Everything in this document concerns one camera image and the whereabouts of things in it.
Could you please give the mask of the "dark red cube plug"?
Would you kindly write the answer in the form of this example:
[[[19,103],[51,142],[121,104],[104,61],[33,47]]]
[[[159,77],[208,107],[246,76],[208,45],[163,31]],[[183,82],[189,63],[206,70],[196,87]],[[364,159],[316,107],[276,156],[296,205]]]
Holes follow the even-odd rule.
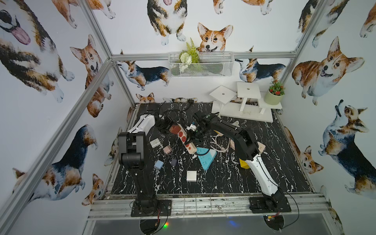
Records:
[[[181,131],[181,126],[179,124],[173,124],[169,128],[169,132],[174,134],[174,135],[178,135],[180,131]]]

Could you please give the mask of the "beige power strip with plugs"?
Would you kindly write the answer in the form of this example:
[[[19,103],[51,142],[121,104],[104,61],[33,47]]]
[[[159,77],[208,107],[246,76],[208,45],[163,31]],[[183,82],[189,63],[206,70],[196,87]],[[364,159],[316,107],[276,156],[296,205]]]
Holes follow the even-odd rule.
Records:
[[[181,126],[181,131],[178,134],[179,139],[181,140],[182,144],[186,148],[189,154],[194,155],[197,152],[196,146],[193,144],[193,142],[189,143],[189,137],[185,129]]]

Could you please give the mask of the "white grey plug adapter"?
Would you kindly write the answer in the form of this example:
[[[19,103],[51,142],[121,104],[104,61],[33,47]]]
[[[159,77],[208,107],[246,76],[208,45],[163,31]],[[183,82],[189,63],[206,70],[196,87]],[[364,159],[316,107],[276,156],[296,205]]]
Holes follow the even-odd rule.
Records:
[[[150,145],[152,148],[156,148],[156,147],[160,147],[161,146],[161,142],[159,139],[154,139],[150,142]]]

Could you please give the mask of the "pink plug adapter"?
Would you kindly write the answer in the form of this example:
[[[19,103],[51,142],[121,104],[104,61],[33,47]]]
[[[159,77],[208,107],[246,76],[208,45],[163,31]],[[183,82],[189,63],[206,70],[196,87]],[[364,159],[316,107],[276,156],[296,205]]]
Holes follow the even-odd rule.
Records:
[[[170,146],[166,146],[163,148],[163,151],[165,154],[169,154],[172,152],[172,148]]]

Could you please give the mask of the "teal triangular power strip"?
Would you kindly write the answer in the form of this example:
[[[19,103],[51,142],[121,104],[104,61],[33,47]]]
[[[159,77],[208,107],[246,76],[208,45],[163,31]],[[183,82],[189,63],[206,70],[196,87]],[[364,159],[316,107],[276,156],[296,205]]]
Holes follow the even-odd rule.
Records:
[[[198,147],[196,155],[198,156],[203,169],[207,171],[217,155],[217,151],[214,149]]]

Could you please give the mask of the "light blue plug adapter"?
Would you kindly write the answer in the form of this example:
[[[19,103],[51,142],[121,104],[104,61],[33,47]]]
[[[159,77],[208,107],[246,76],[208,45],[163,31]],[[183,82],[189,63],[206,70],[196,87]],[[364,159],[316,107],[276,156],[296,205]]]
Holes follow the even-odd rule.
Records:
[[[164,165],[164,162],[162,162],[162,161],[160,161],[160,160],[157,160],[157,161],[155,162],[154,167],[155,167],[156,169],[161,170],[162,167],[163,167],[163,165]]]

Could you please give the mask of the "white square plug adapter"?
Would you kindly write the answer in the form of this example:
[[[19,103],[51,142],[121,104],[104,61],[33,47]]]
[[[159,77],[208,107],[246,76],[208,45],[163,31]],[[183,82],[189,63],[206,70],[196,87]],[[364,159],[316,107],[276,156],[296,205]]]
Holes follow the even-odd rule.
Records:
[[[187,182],[197,182],[197,171],[188,170],[186,179]]]

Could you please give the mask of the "yellow cube socket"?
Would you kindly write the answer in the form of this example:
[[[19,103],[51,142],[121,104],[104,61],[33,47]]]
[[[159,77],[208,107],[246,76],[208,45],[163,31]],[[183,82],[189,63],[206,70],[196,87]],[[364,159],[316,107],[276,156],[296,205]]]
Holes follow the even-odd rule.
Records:
[[[249,165],[242,159],[239,159],[239,162],[240,162],[240,167],[243,168],[243,169],[249,169]]]

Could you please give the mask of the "beige cube socket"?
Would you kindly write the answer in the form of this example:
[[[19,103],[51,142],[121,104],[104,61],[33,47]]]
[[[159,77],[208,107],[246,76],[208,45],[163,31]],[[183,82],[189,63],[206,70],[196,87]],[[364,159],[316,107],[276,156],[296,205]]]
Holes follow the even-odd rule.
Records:
[[[257,144],[258,144],[258,151],[260,154],[262,154],[265,151],[266,146],[260,142],[257,142]]]

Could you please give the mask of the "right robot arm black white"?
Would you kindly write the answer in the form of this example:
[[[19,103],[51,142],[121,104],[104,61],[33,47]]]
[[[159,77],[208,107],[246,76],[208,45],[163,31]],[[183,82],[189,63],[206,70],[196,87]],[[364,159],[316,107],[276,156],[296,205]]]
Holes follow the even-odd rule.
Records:
[[[232,140],[235,144],[235,154],[246,162],[259,182],[265,203],[271,207],[277,207],[285,195],[271,177],[263,163],[259,145],[249,130],[236,127],[222,120],[217,113],[207,115],[197,112],[193,115],[194,131],[189,131],[190,142],[199,143],[203,136],[212,131],[217,131]]]

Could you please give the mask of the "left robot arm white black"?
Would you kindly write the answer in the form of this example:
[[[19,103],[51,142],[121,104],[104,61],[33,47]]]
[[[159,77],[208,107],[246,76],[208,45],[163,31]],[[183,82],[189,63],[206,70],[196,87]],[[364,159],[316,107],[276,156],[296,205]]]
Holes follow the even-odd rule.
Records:
[[[118,161],[132,176],[137,192],[135,205],[139,208],[155,208],[158,203],[150,179],[152,164],[146,137],[154,126],[166,134],[173,124],[168,116],[144,114],[130,130],[118,135]]]

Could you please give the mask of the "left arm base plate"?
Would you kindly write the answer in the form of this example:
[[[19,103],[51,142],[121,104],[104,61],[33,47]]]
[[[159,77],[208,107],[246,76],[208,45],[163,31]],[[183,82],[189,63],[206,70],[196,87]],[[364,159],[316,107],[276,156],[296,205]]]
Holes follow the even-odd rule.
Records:
[[[132,206],[131,217],[170,216],[171,208],[171,200],[135,201]]]

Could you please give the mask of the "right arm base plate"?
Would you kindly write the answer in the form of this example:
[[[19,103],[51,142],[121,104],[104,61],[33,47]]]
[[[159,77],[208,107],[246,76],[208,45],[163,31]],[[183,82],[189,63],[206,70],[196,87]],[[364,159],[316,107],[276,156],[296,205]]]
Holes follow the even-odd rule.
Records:
[[[265,197],[250,197],[249,203],[249,209],[252,213],[278,213],[292,211],[286,197],[279,199],[278,202]]]

